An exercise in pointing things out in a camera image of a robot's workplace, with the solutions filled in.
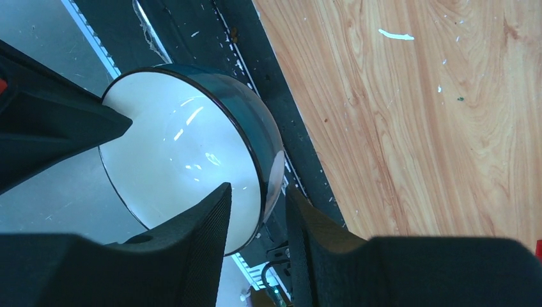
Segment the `dark blue white bowl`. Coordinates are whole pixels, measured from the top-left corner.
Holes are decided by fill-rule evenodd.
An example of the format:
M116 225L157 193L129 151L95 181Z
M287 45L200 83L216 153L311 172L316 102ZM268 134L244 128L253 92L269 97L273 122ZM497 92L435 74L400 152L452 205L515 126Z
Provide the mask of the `dark blue white bowl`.
M99 152L116 193L144 227L157 227L228 182L225 255L255 238L281 194L285 150L251 86L210 68L164 64L119 76L102 103L132 120Z

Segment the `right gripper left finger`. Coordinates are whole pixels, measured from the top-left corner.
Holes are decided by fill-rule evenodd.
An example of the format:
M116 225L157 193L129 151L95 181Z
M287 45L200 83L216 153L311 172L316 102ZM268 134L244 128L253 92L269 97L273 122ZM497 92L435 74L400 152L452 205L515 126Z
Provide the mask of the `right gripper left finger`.
M75 234L3 234L1 305L214 306L231 197L223 183L122 244Z

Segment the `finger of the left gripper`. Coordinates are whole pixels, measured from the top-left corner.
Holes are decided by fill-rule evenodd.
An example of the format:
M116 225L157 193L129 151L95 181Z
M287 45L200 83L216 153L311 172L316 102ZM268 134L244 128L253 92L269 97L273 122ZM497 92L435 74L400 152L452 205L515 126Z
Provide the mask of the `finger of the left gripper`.
M114 140L132 120L1 42L1 192Z

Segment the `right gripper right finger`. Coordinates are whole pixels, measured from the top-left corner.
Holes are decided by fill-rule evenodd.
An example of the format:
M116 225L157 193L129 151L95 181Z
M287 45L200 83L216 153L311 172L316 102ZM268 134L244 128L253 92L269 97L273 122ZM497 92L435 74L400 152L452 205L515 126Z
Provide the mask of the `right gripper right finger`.
M541 262L491 237L362 239L286 191L295 306L540 306Z

